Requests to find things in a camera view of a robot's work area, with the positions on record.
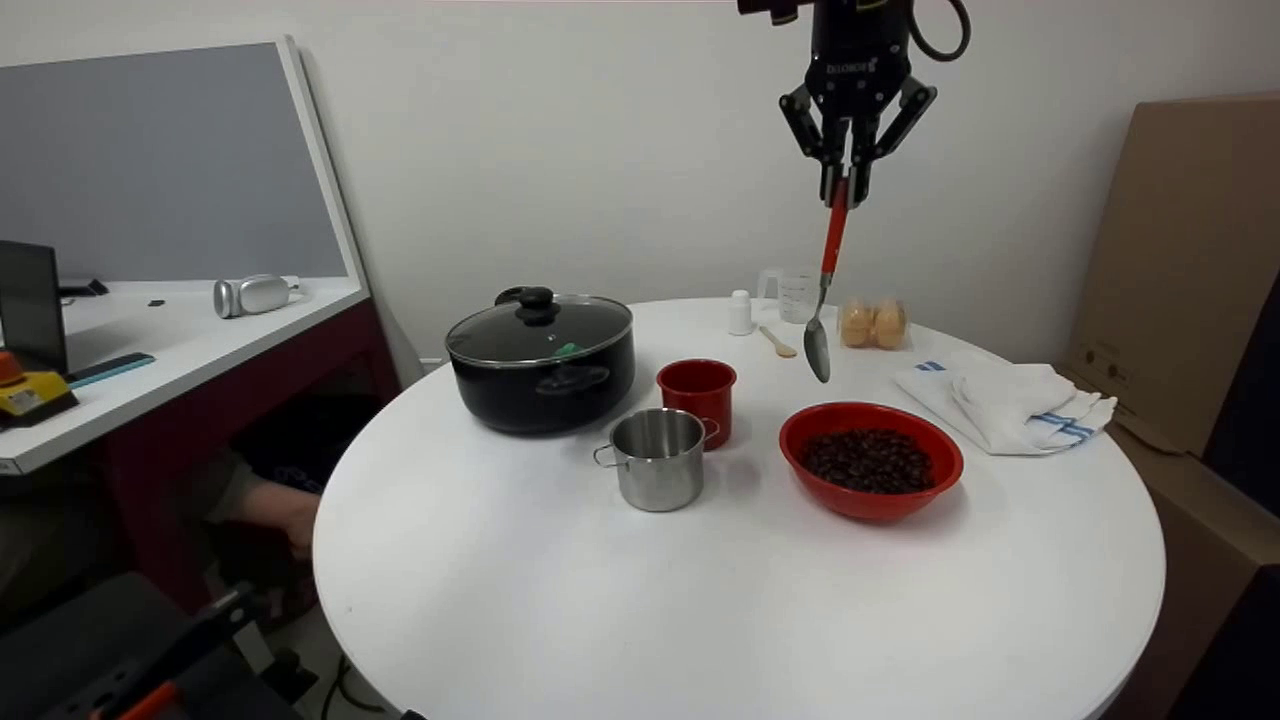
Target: napkin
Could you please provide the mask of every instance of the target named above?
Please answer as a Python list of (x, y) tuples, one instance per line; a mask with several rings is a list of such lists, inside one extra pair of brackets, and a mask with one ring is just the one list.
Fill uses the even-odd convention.
[(993, 456), (1051, 456), (1079, 449), (1116, 416), (1116, 399), (1079, 392), (1049, 366), (956, 370), (927, 360), (893, 378), (930, 416)]

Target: round white table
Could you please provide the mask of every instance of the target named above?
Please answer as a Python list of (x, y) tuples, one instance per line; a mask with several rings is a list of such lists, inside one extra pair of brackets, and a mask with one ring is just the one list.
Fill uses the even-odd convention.
[[(606, 421), (496, 438), (440, 370), (330, 474), (320, 603), (392, 703), (430, 720), (1069, 720), (1111, 699), (1158, 614), (1162, 542), (1106, 438), (1051, 459), (956, 438), (959, 490), (902, 525), (852, 525), (788, 474), (782, 416), (821, 399), (923, 416), (887, 378), (989, 351), (927, 327), (902, 351), (852, 351), (831, 331), (831, 383), (815, 383), (803, 356), (729, 336), (729, 302), (630, 311), (639, 378)], [(800, 323), (770, 327), (800, 350)], [(691, 508), (648, 518), (592, 449), (660, 404), (650, 378), (681, 356), (741, 371), (736, 433)]]

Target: pot lid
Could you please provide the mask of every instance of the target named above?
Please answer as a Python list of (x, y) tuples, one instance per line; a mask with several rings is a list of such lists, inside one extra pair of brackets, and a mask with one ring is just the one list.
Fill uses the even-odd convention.
[(601, 351), (630, 331), (630, 308), (606, 298), (507, 289), (488, 311), (446, 331), (446, 356), (464, 366), (528, 370)]

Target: white wall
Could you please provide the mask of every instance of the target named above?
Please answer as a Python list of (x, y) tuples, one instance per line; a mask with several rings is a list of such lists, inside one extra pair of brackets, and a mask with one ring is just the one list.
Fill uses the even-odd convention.
[[(942, 0), (919, 0), (946, 37)], [(972, 0), (915, 69), (938, 103), (879, 165), (834, 298), (1006, 356), (1058, 351), (1134, 100), (1280, 89), (1276, 0)], [(806, 19), (732, 0), (0, 0), (0, 66), (294, 37), (357, 231), (415, 351), (507, 285), (618, 302), (810, 265), (825, 211), (776, 98)]]

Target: stainless steel cup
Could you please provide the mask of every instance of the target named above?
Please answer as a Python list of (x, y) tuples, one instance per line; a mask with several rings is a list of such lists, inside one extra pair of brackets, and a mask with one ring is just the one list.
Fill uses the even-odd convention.
[(702, 423), (674, 410), (648, 410), (606, 433), (618, 492), (639, 511), (674, 511), (702, 492)]

